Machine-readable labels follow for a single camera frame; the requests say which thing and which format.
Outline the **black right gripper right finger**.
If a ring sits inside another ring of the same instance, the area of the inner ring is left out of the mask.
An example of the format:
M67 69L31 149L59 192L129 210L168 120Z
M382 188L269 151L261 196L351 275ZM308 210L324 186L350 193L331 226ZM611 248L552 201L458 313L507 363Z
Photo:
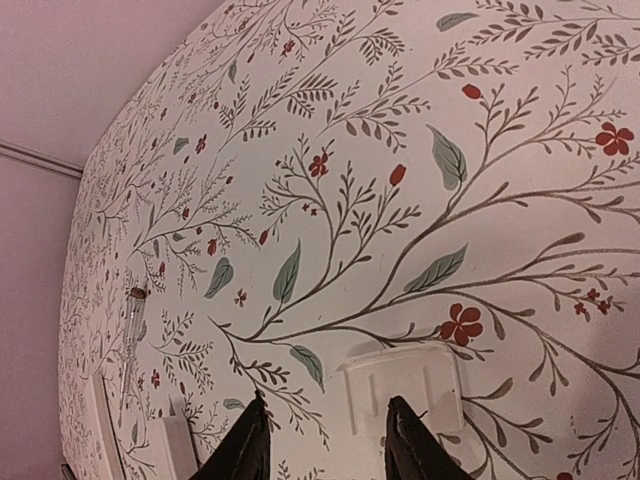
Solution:
M388 404L384 467L387 479L470 480L401 396Z

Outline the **white remote control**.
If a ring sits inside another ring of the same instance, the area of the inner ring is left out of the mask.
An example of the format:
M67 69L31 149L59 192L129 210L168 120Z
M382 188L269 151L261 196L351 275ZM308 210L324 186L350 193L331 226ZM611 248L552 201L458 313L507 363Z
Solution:
M198 470L185 401L168 396L163 414L150 420L147 429L153 479L190 479Z

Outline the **white battery cover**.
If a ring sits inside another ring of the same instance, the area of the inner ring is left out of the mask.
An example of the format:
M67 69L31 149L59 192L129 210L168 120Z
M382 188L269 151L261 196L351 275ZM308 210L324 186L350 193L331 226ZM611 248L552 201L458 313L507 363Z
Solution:
M346 359L344 375L352 434L380 437L391 398L403 397L434 433L464 427L454 354L440 342L377 350Z

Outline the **clear plastic screwdriver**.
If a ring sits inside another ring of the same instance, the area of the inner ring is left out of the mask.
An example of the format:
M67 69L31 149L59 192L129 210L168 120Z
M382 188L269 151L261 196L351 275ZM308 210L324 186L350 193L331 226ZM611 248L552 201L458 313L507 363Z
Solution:
M122 412L130 388L132 365L136 356L136 346L143 324L144 308L147 298L146 286L132 287L126 298L126 315L123 336L123 369L121 377L118 425L122 424Z

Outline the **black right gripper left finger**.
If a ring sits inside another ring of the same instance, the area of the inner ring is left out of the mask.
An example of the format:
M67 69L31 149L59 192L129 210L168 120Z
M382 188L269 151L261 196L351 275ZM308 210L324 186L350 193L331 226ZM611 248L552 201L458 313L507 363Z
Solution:
M210 458L191 480L256 480L271 477L271 430L266 403L256 391Z

